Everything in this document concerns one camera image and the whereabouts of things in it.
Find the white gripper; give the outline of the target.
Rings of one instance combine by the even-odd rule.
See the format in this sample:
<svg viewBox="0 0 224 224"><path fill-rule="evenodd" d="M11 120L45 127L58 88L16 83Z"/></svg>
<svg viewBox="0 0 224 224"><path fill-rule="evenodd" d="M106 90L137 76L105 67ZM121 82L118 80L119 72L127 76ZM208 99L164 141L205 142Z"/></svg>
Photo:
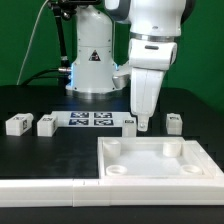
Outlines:
<svg viewBox="0 0 224 224"><path fill-rule="evenodd" d="M163 71L133 68L131 71L131 112L138 116L138 130L148 130L164 78Z"/></svg>

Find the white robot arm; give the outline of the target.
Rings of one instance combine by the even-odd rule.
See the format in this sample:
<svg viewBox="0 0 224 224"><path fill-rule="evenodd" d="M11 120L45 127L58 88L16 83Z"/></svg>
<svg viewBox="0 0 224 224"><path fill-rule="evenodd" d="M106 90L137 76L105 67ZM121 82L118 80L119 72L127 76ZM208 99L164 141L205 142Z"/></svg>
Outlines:
<svg viewBox="0 0 224 224"><path fill-rule="evenodd" d="M196 0L103 0L105 11L92 2L76 8L77 58L71 66L70 94L90 98L131 84L131 113L138 129L148 130L166 71L175 62L181 25ZM130 26L128 61L113 67L112 24Z"/></svg>

